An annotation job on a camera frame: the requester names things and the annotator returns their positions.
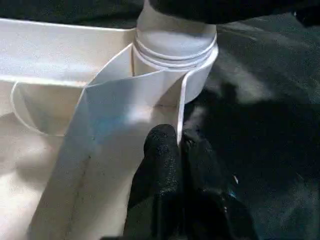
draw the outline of white cylinder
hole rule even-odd
[[[189,69],[203,63],[216,44],[216,26],[155,11],[144,1],[134,47],[160,68]]]

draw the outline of black cloth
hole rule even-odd
[[[0,17],[49,23],[133,28],[143,0],[2,0]]]
[[[208,24],[224,24],[293,12],[320,5],[319,0],[150,0],[157,11]]]
[[[235,180],[210,143],[158,125],[147,136],[128,202],[124,236],[135,239],[257,240],[248,209],[235,197]]]

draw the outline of black glove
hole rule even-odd
[[[320,0],[149,0],[163,14],[223,24],[320,5]]]
[[[232,175],[210,143],[184,132],[181,155],[174,128],[146,137],[144,159],[130,192],[124,236],[138,239],[255,240],[247,208],[234,197]]]

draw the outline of black fabric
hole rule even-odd
[[[319,0],[150,0],[154,9],[208,24],[223,24],[294,11]]]
[[[143,0],[3,0],[0,17],[60,24],[133,28]]]
[[[235,93],[205,90],[186,106],[185,119],[206,107],[198,128],[236,175],[235,195],[250,209],[260,239],[320,239],[319,111],[298,101],[234,100]]]
[[[294,13],[296,19],[305,27],[320,25],[320,5],[316,7],[307,7]]]
[[[235,180],[223,165],[195,131],[184,132],[180,158],[174,128],[152,129],[132,181],[124,236],[257,240],[249,211],[231,195]]]
[[[182,151],[188,239],[257,240],[248,209],[235,197],[237,182],[211,144],[188,129]]]
[[[167,240],[178,236],[183,216],[182,168],[175,129],[159,125],[146,137],[128,202],[125,237]]]

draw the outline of white container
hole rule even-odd
[[[144,1],[133,42],[135,73],[164,70],[170,81],[212,60],[217,53],[215,25],[164,15],[155,11],[149,0]],[[207,76],[188,86],[185,103],[199,95]]]
[[[150,61],[150,55],[132,44],[135,29],[0,19],[0,30],[6,33],[0,39],[0,80],[9,85],[1,89],[6,89],[4,112],[13,118],[15,113],[26,126],[17,120],[6,123],[19,126],[14,151],[37,149],[32,158],[37,163],[44,153],[57,158],[48,183],[51,171],[43,177],[42,188],[25,182],[17,168],[13,178],[0,178],[0,206],[10,209],[10,214],[0,213],[0,238],[27,239],[27,229],[31,240],[121,234],[145,137],[152,127],[171,124],[180,141],[184,105],[202,90],[218,55],[215,40],[197,64],[181,67],[184,60],[195,59],[190,58],[195,52],[185,52],[176,61],[178,67],[167,67]],[[147,46],[148,38],[142,39]],[[64,136],[62,146],[61,138],[52,144],[49,136]],[[16,145],[7,141],[1,147]],[[6,164],[11,158],[16,161],[16,155],[7,155]],[[28,160],[20,155],[17,161]],[[21,208],[27,209],[23,215]]]

